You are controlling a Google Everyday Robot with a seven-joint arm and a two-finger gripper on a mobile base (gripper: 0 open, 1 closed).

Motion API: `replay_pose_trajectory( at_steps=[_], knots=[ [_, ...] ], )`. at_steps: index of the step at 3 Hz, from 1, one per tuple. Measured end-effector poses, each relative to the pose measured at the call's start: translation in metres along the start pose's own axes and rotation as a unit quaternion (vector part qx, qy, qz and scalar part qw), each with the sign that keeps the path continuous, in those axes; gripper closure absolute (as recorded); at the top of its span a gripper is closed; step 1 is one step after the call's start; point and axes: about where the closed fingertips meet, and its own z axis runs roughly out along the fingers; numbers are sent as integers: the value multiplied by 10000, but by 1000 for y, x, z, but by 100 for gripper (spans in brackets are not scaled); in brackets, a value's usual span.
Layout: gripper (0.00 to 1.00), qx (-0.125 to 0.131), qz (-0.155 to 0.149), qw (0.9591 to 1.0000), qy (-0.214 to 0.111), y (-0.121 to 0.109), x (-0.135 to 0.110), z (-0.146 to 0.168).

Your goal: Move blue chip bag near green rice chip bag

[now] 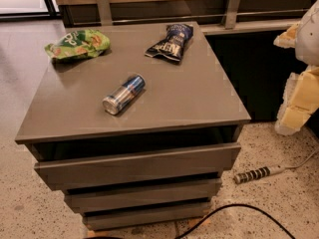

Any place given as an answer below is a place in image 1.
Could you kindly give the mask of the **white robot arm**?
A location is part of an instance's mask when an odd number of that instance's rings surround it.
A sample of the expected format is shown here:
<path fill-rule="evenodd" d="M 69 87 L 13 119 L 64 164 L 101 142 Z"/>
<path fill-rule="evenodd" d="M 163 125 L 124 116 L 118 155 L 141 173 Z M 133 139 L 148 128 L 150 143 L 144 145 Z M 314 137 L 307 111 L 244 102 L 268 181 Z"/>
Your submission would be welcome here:
<path fill-rule="evenodd" d="M 277 113 L 276 132 L 291 135 L 319 109 L 319 0 L 298 23 L 277 36 L 273 44 L 294 48 L 296 59 L 307 65 L 301 74 L 290 74 Z"/>

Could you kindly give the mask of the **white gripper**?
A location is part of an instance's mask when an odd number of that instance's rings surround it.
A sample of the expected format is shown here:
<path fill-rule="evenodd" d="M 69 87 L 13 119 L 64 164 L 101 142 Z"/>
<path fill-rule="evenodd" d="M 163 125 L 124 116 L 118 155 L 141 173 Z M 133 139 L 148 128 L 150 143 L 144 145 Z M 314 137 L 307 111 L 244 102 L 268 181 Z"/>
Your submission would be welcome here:
<path fill-rule="evenodd" d="M 305 13 L 300 24 L 293 24 L 273 44 L 284 49 L 295 47 L 296 58 L 311 65 L 301 74 L 291 73 L 285 85 L 275 130 L 291 135 L 319 109 L 319 0 Z"/>

